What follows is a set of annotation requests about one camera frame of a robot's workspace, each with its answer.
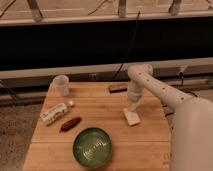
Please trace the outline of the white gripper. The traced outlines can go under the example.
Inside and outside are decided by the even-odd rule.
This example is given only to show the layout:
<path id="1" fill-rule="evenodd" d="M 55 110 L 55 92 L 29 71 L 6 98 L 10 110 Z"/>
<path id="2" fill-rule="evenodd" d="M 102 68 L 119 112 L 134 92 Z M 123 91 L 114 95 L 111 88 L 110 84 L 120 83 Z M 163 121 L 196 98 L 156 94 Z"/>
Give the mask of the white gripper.
<path id="1" fill-rule="evenodd" d="M 143 86 L 139 83 L 131 80 L 128 86 L 127 95 L 129 101 L 127 102 L 127 108 L 129 111 L 134 112 L 140 105 L 138 101 L 142 97 Z"/>

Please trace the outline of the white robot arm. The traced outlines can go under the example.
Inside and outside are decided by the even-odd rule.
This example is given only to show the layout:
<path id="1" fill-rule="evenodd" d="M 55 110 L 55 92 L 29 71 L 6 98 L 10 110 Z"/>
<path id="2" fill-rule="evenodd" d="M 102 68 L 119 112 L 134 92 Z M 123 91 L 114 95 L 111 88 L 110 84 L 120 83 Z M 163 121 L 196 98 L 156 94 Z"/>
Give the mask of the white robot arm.
<path id="1" fill-rule="evenodd" d="M 213 102 L 153 77 L 150 64 L 128 68 L 128 99 L 138 102 L 146 88 L 173 112 L 169 171 L 213 171 Z"/>

